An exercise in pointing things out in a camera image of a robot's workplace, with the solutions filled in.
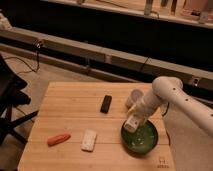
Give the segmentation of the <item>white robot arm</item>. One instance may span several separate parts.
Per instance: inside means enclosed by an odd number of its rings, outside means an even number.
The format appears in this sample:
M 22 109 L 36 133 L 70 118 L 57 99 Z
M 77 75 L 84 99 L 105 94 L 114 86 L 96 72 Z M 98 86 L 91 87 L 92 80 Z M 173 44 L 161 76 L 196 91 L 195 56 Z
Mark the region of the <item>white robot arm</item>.
M 163 102 L 169 102 L 182 110 L 200 129 L 213 137 L 213 109 L 195 100 L 183 91 L 183 83 L 177 77 L 160 76 L 153 80 L 152 88 L 128 110 L 124 128 L 134 133 L 144 125 Z

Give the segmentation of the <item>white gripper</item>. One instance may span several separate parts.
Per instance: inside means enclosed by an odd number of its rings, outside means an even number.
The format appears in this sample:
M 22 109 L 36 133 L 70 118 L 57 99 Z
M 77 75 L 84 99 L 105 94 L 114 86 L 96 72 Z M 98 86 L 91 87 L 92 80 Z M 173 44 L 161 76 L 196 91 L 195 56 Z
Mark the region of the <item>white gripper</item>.
M 140 125 L 144 125 L 160 106 L 160 99 L 153 93 L 147 92 L 128 110 L 124 128 L 134 133 Z

